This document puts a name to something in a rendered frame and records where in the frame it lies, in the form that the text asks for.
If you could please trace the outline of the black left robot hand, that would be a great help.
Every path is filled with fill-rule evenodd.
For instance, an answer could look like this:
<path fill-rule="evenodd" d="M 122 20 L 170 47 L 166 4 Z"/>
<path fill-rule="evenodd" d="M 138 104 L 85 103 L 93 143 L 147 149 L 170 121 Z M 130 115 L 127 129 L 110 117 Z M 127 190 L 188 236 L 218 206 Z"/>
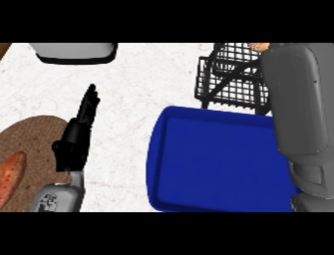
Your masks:
<path fill-rule="evenodd" d="M 52 144 L 58 172 L 82 171 L 85 169 L 99 102 L 101 99 L 98 97 L 96 86 L 89 85 L 82 99 L 77 116 L 70 119 L 62 137 Z"/>

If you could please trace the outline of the blue plastic tray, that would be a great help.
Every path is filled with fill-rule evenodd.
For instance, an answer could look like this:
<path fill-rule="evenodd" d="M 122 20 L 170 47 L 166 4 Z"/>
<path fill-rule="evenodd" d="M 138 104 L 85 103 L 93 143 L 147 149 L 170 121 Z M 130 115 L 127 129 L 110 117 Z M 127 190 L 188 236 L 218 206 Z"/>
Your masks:
<path fill-rule="evenodd" d="M 160 211 L 289 212 L 299 189 L 272 118 L 167 107 L 150 141 L 147 185 Z"/>

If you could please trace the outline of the orange cupcake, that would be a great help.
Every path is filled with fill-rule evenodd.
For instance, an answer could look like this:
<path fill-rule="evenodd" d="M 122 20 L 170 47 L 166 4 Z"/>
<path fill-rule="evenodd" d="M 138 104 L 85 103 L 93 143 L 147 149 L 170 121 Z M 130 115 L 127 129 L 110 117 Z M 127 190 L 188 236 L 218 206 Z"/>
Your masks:
<path fill-rule="evenodd" d="M 249 47 L 255 52 L 264 52 L 269 48 L 268 43 L 249 43 Z"/>

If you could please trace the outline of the brown round placemat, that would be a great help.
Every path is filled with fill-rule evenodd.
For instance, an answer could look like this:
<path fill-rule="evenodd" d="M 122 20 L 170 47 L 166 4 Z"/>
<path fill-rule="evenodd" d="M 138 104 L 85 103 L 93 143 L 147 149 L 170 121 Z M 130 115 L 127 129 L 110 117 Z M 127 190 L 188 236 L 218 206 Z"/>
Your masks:
<path fill-rule="evenodd" d="M 58 172 L 52 143 L 61 139 L 67 122 L 54 116 L 37 116 L 12 124 L 0 132 L 0 166 L 11 159 L 23 178 L 0 212 L 27 212 L 33 199 L 49 183 L 68 183 Z"/>

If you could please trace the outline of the orange sweet potato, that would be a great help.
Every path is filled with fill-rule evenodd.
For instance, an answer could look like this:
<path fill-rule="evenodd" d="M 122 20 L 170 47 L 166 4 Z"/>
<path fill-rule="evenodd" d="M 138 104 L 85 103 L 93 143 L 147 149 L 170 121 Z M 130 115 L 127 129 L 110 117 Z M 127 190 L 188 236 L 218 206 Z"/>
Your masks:
<path fill-rule="evenodd" d="M 5 207 L 20 186 L 27 168 L 27 154 L 17 151 L 0 165 L 0 209 Z"/>

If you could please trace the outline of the grey appliance with black base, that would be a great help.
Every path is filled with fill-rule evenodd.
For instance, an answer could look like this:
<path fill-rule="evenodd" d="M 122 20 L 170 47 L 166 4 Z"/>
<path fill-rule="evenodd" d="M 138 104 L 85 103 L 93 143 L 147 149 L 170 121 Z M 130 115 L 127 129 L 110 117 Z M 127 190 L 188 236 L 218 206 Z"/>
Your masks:
<path fill-rule="evenodd" d="M 117 43 L 31 43 L 36 56 L 46 64 L 108 64 L 117 57 Z"/>

